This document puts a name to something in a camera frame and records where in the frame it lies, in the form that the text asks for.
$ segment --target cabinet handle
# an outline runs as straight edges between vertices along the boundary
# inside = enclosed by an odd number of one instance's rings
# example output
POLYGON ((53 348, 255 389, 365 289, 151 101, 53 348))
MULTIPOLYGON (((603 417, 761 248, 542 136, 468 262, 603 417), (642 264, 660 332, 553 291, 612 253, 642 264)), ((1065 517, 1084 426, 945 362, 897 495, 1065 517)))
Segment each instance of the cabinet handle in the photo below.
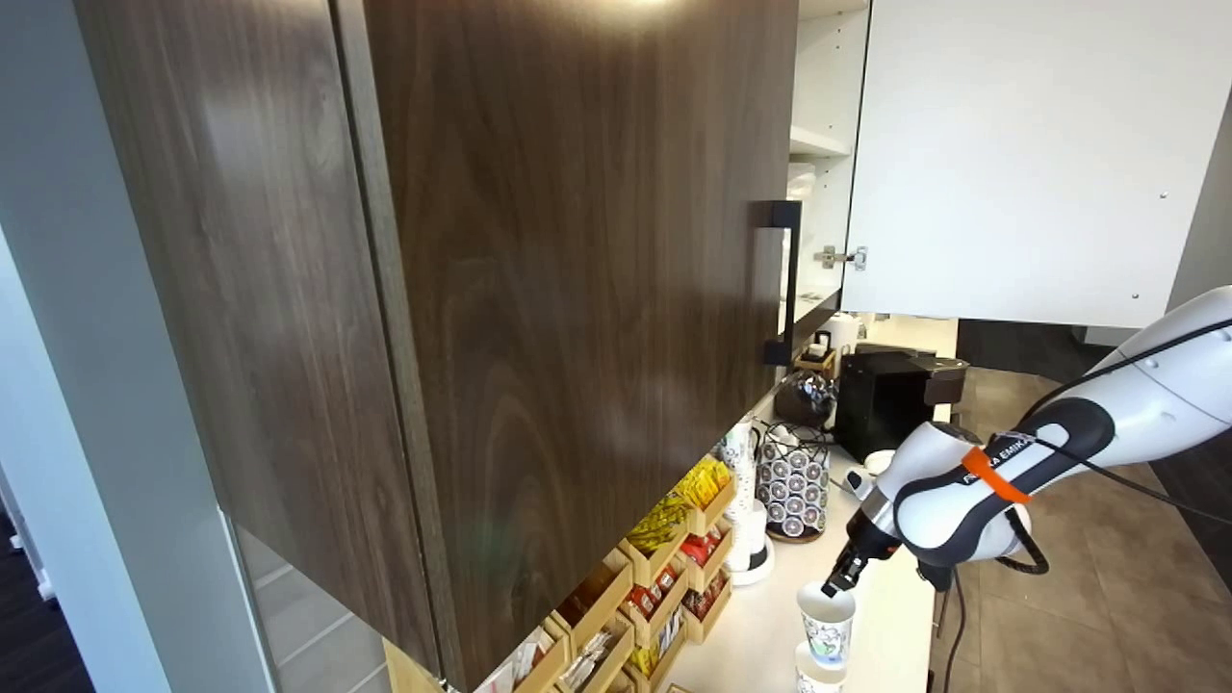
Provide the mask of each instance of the cabinet handle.
POLYGON ((771 199, 766 227, 785 230, 791 262, 785 262, 785 326, 783 336, 761 344, 766 364, 794 364, 796 344, 796 272, 801 272, 801 205, 796 199, 771 199))
POLYGON ((820 253, 812 253, 824 268, 835 268, 835 264, 853 264, 853 268, 865 268, 869 264, 869 249, 865 248, 853 248, 851 253, 841 253, 841 248, 824 248, 820 253))

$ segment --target orange band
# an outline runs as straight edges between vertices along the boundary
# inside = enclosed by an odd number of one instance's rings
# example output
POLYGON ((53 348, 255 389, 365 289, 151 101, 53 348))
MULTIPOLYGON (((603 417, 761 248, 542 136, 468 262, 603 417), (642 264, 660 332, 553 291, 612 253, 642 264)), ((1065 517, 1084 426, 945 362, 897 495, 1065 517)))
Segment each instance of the orange band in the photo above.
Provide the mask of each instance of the orange band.
POLYGON ((972 455, 964 457, 964 464, 981 477, 1004 506, 1028 506, 1031 495, 1016 486, 1010 486, 996 464, 989 461, 984 452, 972 445, 972 455))

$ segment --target shelf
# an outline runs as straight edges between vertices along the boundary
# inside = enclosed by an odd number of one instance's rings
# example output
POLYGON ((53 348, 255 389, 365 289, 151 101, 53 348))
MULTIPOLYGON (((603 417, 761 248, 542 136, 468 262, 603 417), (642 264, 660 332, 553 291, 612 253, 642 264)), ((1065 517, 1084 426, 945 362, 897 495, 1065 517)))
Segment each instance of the shelf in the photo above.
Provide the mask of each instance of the shelf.
POLYGON ((678 520, 670 543, 656 548, 652 556, 639 552, 634 543, 620 540, 616 548, 622 552, 626 567, 633 567, 633 583, 634 584, 656 584, 660 574, 678 557, 687 535, 693 529, 693 513, 678 520))
POLYGON ((612 651, 603 654, 603 661, 590 675, 590 681, 583 686, 583 693, 603 693, 612 689, 620 666, 626 661, 633 648, 634 648, 634 629, 616 615, 620 639, 612 643, 612 651))
POLYGON ((841 140, 820 136, 820 131, 794 126, 791 155, 794 158, 847 158, 847 147, 841 140))
POLYGON ((816 291, 816 289, 801 289, 796 291, 796 336, 806 340, 806 336, 812 336, 835 309, 832 309, 832 298, 835 298, 835 289, 824 289, 824 291, 816 291))
POLYGON ((607 693, 642 693, 642 681, 622 670, 616 670, 607 693))
POLYGON ((721 489, 721 495, 711 495, 703 508, 693 508, 690 513, 690 535, 707 535, 711 529, 721 529, 723 517, 726 517, 730 495, 734 495, 734 481, 726 481, 721 489))
POLYGON ((381 639, 389 693, 438 689, 438 676, 409 658, 397 643, 381 639))
POLYGON ((696 567, 696 570, 693 570, 693 593, 703 593, 703 589, 726 570, 726 556, 730 556, 730 548, 734 548, 734 532, 730 532, 726 523, 723 523, 721 532, 723 532, 723 540, 721 540, 721 548, 703 557, 703 567, 690 561, 690 567, 696 567))
POLYGON ((690 643, 699 643, 721 622, 726 602, 730 602, 730 583, 721 589, 717 603, 707 603, 707 611, 699 618, 687 609, 690 643))
POLYGON ((584 611, 579 618, 570 618, 570 602, 557 603, 557 615, 570 629, 575 648, 584 648, 622 603, 626 589, 633 589, 633 567, 622 552, 612 552, 602 567, 607 574, 603 589, 597 589, 594 603, 584 603, 584 611))
POLYGON ((670 666, 678 661, 678 654, 687 651, 690 633, 681 622, 678 639, 667 648, 667 654, 656 661, 652 676, 639 666, 622 666, 622 675, 634 681, 639 693, 656 693, 664 686, 664 676, 670 675, 670 666))
POLYGON ((557 675, 565 675, 575 651, 570 651, 570 634, 565 629, 548 615, 542 633, 553 639, 553 648, 548 648, 548 654, 530 666, 530 675, 525 681, 517 681, 517 693, 540 693, 548 686, 553 686, 557 675))
POLYGON ((639 648, 656 648, 656 639, 664 634, 667 618, 681 609, 687 593, 693 589, 693 583, 696 583, 693 574, 696 574, 696 567, 687 561, 681 577, 660 602, 652 618, 634 603, 622 603, 622 615, 634 629, 639 648))
POLYGON ((660 658, 656 675, 652 675, 652 689, 664 686, 664 676, 670 675, 670 666, 678 661, 678 654, 687 651, 690 634, 687 629, 678 633, 678 639, 667 648, 667 654, 660 658))

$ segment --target white cabinet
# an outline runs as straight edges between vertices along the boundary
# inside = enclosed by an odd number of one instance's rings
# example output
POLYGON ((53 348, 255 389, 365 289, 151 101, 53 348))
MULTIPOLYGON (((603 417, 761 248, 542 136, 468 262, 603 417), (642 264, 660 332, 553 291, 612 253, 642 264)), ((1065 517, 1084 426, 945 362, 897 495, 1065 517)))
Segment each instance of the white cabinet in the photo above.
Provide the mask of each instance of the white cabinet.
POLYGON ((824 249, 844 249, 847 236, 861 51, 861 0, 801 4, 791 131, 791 195, 806 205, 796 317, 827 300, 844 277, 824 249))
POLYGON ((1228 0, 806 0, 794 124, 851 155, 816 155, 801 298, 1161 317, 1232 86, 1228 33, 1228 0), (844 282, 816 262, 832 241, 865 249, 844 282))

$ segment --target white wall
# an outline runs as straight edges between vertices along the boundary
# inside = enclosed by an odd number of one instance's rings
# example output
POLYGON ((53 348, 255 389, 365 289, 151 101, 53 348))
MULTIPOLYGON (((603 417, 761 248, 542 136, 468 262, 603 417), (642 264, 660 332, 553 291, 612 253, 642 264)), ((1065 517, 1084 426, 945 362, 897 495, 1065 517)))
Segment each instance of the white wall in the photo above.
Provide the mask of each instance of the white wall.
POLYGON ((171 689, 0 230, 0 471, 95 689, 171 689))
POLYGON ((69 0, 0 4, 0 104, 0 443, 85 666, 268 689, 69 0))

